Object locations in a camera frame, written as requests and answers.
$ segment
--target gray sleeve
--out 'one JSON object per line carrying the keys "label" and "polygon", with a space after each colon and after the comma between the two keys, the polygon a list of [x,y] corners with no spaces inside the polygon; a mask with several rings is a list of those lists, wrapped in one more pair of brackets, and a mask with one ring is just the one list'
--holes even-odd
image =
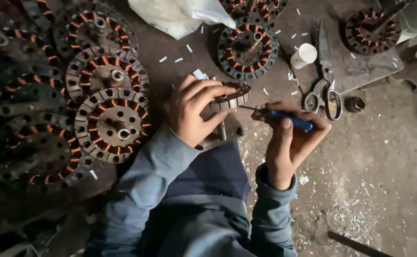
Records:
{"label": "gray sleeve", "polygon": [[116,190],[121,199],[107,204],[101,229],[88,245],[91,256],[137,255],[149,211],[199,153],[163,125],[140,149],[132,167],[118,182]]}
{"label": "gray sleeve", "polygon": [[296,197],[296,174],[287,190],[276,190],[267,183],[267,166],[256,171],[258,200],[253,208],[250,251],[258,257],[295,257],[292,243],[289,203]]}

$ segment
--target hand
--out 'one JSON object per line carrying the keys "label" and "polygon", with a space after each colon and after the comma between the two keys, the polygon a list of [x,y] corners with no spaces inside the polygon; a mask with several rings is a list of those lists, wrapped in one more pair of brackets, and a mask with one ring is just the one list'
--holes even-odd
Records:
{"label": "hand", "polygon": [[201,111],[216,96],[230,95],[235,88],[215,80],[198,80],[193,75],[175,88],[171,97],[169,125],[177,136],[190,147],[207,137],[228,115],[230,110],[213,114],[208,120],[200,117]]}
{"label": "hand", "polygon": [[274,188],[286,190],[297,167],[321,142],[332,125],[325,118],[282,102],[266,103],[266,109],[290,112],[295,118],[310,121],[314,125],[312,130],[305,131],[293,129],[291,119],[266,119],[258,111],[251,115],[252,119],[266,122],[273,128],[272,139],[266,151],[268,179]]}

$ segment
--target white paper cup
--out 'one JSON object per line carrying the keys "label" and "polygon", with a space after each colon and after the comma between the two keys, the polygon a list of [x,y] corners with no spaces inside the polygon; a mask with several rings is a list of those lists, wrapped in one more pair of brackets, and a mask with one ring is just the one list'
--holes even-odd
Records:
{"label": "white paper cup", "polygon": [[305,65],[314,62],[317,54],[314,46],[304,43],[299,47],[299,50],[292,55],[291,66],[295,69],[300,69]]}

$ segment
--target plastic bag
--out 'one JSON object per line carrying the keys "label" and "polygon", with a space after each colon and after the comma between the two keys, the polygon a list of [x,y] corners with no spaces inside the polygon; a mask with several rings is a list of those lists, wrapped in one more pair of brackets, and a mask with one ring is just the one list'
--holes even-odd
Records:
{"label": "plastic bag", "polygon": [[204,21],[235,28],[235,21],[219,0],[128,0],[129,6],[149,25],[176,40],[193,33]]}

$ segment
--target concrete floor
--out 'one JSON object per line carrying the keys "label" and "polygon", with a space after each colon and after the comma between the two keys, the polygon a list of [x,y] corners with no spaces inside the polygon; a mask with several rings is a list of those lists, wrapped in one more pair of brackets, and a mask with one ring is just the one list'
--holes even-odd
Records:
{"label": "concrete floor", "polygon": [[[301,256],[363,256],[327,238],[336,231],[395,257],[417,256],[417,94],[405,86],[355,90],[366,109],[344,112],[297,169],[291,203],[293,239]],[[239,139],[253,188],[264,162],[270,127]]]}

